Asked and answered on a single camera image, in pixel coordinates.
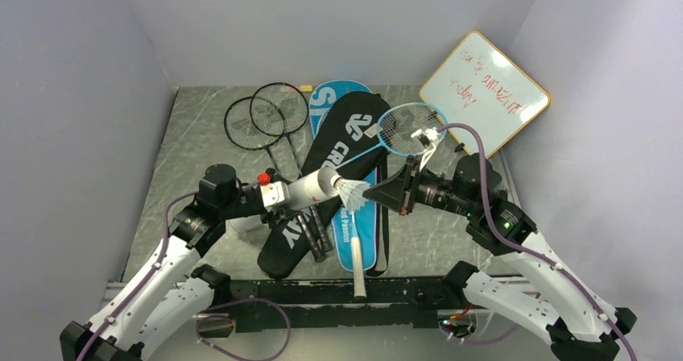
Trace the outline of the white plastic shuttlecock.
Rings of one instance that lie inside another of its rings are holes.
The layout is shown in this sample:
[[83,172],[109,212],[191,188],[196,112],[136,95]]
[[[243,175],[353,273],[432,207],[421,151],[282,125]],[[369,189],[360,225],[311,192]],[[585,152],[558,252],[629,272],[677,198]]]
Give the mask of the white plastic shuttlecock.
[[363,193],[371,188],[370,183],[364,180],[346,179],[339,175],[333,176],[330,183],[348,212],[357,212],[366,204],[367,199]]

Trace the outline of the white shuttlecock tube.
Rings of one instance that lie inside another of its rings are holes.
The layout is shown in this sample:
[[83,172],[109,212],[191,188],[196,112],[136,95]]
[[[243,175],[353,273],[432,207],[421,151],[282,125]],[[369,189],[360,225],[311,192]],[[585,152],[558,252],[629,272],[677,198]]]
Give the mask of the white shuttlecock tube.
[[290,201],[285,206],[290,210],[302,210],[338,196],[330,180],[339,175],[330,167],[322,167],[288,185]]

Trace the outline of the blue white badminton racket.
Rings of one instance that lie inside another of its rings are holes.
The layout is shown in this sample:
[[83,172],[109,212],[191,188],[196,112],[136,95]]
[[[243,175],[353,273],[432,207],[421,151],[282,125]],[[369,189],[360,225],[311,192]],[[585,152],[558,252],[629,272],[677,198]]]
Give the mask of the blue white badminton racket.
[[446,117],[441,110],[428,103],[413,102],[391,108],[375,126],[378,142],[336,168],[379,148],[398,156],[425,156],[429,160],[444,138],[444,131],[440,128],[445,124]]

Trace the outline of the black racket cover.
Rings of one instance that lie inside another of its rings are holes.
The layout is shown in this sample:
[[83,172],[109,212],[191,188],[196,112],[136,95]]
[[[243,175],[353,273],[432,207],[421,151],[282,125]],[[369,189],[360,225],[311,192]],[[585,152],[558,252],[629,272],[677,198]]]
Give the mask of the black racket cover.
[[[369,150],[378,143],[373,133],[389,104],[378,94],[365,91],[346,93],[332,104],[303,104],[303,113],[315,135],[303,162],[303,176],[288,185],[290,209],[319,209],[321,222],[328,226],[342,206],[333,183],[343,177],[361,180],[383,161],[382,151]],[[293,220],[283,220],[271,230],[257,264],[268,277],[281,280],[310,252],[305,234]]]

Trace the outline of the black badminton racket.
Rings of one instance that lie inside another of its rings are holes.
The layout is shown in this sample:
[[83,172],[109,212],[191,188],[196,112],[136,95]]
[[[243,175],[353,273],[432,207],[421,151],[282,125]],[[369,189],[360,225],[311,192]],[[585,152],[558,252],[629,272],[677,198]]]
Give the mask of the black badminton racket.
[[292,135],[308,120],[308,106],[303,93],[286,82],[273,82],[259,87],[250,99],[249,117],[258,131],[270,136],[282,136],[295,161],[298,177],[292,182],[278,181],[267,186],[268,206],[282,206],[284,217],[293,216],[305,236],[309,250],[317,263],[332,250],[317,207],[302,197],[304,183],[302,165],[297,157]]
[[285,110],[277,106],[273,98],[241,98],[230,105],[224,116],[229,141],[244,150],[264,150],[275,169],[275,176],[280,179],[284,178],[282,170],[271,149],[292,128]]

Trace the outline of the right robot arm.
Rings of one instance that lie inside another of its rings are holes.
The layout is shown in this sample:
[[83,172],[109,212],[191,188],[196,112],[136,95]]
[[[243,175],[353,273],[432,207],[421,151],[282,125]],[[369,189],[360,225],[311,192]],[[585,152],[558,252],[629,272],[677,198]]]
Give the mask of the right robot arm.
[[540,294],[533,298],[460,261],[442,278],[445,303],[455,309],[467,303],[488,308],[534,333],[559,360],[613,360],[621,350],[634,359],[627,334],[636,315],[591,291],[549,246],[534,221],[495,191],[499,176],[482,152],[462,157],[449,179],[426,169],[441,134],[439,127],[406,135],[381,133],[383,147],[406,161],[396,174],[366,190],[364,197],[402,215],[421,204],[466,217],[466,233]]

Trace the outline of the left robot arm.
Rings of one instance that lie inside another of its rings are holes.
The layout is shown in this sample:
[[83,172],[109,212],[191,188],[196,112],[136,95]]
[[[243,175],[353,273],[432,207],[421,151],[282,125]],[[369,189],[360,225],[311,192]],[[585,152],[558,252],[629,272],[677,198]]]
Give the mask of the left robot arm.
[[162,238],[143,267],[85,324],[63,329],[62,358],[147,360],[196,314],[214,318],[234,305],[259,303],[257,297],[235,298],[230,276],[199,261],[228,221],[270,221],[292,204],[292,194],[273,171],[245,184],[228,164],[207,168],[198,189],[182,197],[190,203],[174,218],[164,215]]

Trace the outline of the white dry erase board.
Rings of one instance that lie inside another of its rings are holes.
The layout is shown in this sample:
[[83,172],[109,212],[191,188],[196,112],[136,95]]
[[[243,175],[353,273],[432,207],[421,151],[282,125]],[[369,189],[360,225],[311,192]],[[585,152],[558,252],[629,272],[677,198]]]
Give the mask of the white dry erase board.
[[473,127],[493,156],[550,106],[551,96],[481,32],[470,31],[420,88],[448,123]]

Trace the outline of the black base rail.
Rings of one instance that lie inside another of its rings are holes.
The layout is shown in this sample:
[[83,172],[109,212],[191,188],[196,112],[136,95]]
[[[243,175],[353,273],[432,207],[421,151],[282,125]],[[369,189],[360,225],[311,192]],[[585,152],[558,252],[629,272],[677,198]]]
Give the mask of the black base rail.
[[206,311],[234,320],[239,333],[252,333],[364,326],[432,329],[440,320],[472,310],[439,276],[370,278],[366,293],[365,299],[355,299],[350,279],[233,280]]

